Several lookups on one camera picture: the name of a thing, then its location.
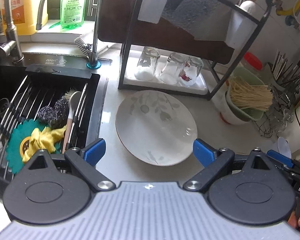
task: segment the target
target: green bottle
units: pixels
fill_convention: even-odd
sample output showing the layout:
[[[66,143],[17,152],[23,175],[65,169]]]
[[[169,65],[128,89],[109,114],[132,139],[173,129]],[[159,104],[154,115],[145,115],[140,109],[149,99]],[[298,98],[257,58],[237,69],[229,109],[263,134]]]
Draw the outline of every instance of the green bottle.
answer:
[[[64,29],[80,27],[84,22],[86,0],[61,0],[60,24]]]

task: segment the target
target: countertop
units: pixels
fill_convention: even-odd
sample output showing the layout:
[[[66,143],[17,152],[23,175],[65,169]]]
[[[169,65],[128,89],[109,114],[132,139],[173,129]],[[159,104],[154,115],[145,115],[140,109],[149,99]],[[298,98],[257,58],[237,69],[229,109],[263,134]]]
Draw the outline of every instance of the countertop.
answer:
[[[120,103],[135,93],[118,90],[120,50],[109,49],[103,58],[113,60],[111,66],[100,68],[97,73],[108,78],[106,97],[102,112],[99,137],[106,141],[106,154],[96,169],[116,183],[121,181],[178,181],[181,185],[203,169],[194,155],[170,167],[158,167],[144,163],[130,154],[120,142],[115,129],[115,116]],[[254,147],[264,152],[272,141],[259,135],[252,123],[244,126],[225,124],[212,101],[201,98],[175,96],[191,112],[198,128],[198,138],[215,148],[228,147],[236,153],[249,154]],[[10,223],[3,204],[0,203],[0,231]]]

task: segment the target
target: black sink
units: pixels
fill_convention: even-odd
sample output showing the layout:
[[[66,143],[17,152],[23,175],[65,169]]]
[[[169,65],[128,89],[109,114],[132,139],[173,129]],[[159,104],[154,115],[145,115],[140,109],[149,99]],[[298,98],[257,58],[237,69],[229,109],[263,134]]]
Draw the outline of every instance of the black sink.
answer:
[[[53,107],[55,101],[70,89],[83,93],[67,147],[83,148],[91,143],[87,141],[91,114],[96,104],[102,106],[103,102],[95,102],[100,75],[88,70],[86,62],[87,59],[82,57],[47,54],[25,54],[24,61],[17,66],[10,64],[7,59],[0,59],[0,99],[8,98],[11,102],[15,98],[4,117],[0,117],[2,145],[9,140],[13,128],[18,123],[36,118],[37,111],[43,106]],[[109,63],[111,62],[106,60],[102,65]],[[94,112],[97,112],[98,116],[93,118],[100,119],[102,111],[99,109]],[[90,134],[90,138],[96,138],[97,129],[93,127],[90,130],[95,132]],[[0,198],[5,186],[13,179],[10,169],[3,165],[4,159],[0,155]]]

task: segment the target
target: triangular hole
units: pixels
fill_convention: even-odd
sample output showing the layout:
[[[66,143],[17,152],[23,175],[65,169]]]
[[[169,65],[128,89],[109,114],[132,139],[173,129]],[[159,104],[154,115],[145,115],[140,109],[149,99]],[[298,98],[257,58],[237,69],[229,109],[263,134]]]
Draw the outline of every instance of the triangular hole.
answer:
[[[37,170],[47,168],[48,165],[43,155],[38,156],[29,167],[29,170]]]
[[[258,170],[269,170],[268,165],[264,162],[264,160],[260,156],[256,156],[254,158],[252,168]]]

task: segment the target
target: yellow cloth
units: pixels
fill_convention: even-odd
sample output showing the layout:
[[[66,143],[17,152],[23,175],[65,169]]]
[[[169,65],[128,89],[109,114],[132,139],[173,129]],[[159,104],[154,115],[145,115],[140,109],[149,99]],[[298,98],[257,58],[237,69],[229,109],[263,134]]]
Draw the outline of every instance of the yellow cloth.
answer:
[[[22,161],[26,163],[39,149],[47,149],[49,153],[56,151],[54,144],[64,137],[66,125],[63,128],[51,130],[50,127],[45,127],[42,132],[35,128],[31,133],[29,140],[29,149],[25,151]]]

